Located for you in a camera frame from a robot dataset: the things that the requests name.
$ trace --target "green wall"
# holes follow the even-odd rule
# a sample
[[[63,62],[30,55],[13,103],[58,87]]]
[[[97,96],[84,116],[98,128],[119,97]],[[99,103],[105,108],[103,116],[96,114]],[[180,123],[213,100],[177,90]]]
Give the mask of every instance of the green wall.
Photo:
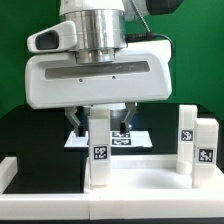
[[[0,117],[25,104],[26,39],[59,22],[57,0],[11,0],[0,6]],[[169,103],[202,104],[224,120],[224,1],[185,0],[172,15],[148,16],[153,32],[175,43]],[[141,25],[127,24],[133,32]]]

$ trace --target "black sticker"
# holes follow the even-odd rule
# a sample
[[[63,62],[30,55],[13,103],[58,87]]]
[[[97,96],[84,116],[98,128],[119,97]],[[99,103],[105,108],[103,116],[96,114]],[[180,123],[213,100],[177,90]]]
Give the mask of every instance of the black sticker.
[[[131,139],[112,139],[112,145],[131,145]]]
[[[212,149],[199,149],[199,162],[212,163],[213,153]]]
[[[192,142],[194,136],[194,131],[182,130],[181,131],[181,141]]]
[[[107,146],[93,147],[93,150],[94,150],[94,160],[106,160],[108,158]]]

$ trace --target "white block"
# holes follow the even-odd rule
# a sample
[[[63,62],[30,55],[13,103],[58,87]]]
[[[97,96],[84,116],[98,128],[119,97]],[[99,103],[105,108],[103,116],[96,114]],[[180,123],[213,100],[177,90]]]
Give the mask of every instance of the white block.
[[[90,110],[89,159],[92,186],[107,185],[111,169],[110,111],[99,107]]]
[[[194,129],[194,119],[197,118],[198,109],[195,105],[179,106],[179,128]]]
[[[178,128],[178,153],[176,171],[189,175],[192,171],[194,151],[194,120],[197,118],[197,106],[180,105]]]
[[[0,194],[8,187],[17,173],[17,159],[7,157],[0,164]]]
[[[193,188],[209,185],[215,175],[219,124],[215,119],[196,119]]]
[[[196,119],[194,144],[197,147],[217,147],[218,129],[215,119]]]

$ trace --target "black cable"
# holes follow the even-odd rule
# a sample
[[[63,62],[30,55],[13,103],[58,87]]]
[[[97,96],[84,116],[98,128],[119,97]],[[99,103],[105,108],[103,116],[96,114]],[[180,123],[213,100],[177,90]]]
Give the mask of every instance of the black cable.
[[[175,51],[172,40],[163,34],[152,33],[150,31],[148,24],[146,23],[143,15],[141,14],[138,7],[136,6],[134,0],[129,0],[129,2],[131,4],[132,9],[134,10],[135,14],[137,15],[138,19],[141,21],[142,25],[145,27],[146,33],[145,34],[126,35],[126,42],[133,43],[133,42],[140,42],[140,41],[152,41],[157,38],[161,38],[163,40],[168,40],[171,45],[171,59],[172,59],[174,57],[174,51]]]
[[[149,33],[150,29],[148,24],[146,23],[143,15],[141,14],[140,10],[138,9],[137,5],[135,4],[134,0],[129,0],[132,9],[134,10],[135,14],[137,15],[138,19],[141,21],[142,25],[145,27],[146,31]]]
[[[172,40],[163,35],[163,34],[158,34],[158,33],[144,33],[144,34],[129,34],[126,35],[126,42],[127,43],[135,43],[135,42],[141,42],[141,41],[152,41],[152,40],[156,40],[156,39],[163,39],[163,40],[168,40],[170,42],[171,45],[171,59],[174,57],[174,52],[175,52],[175,48],[173,45]]]

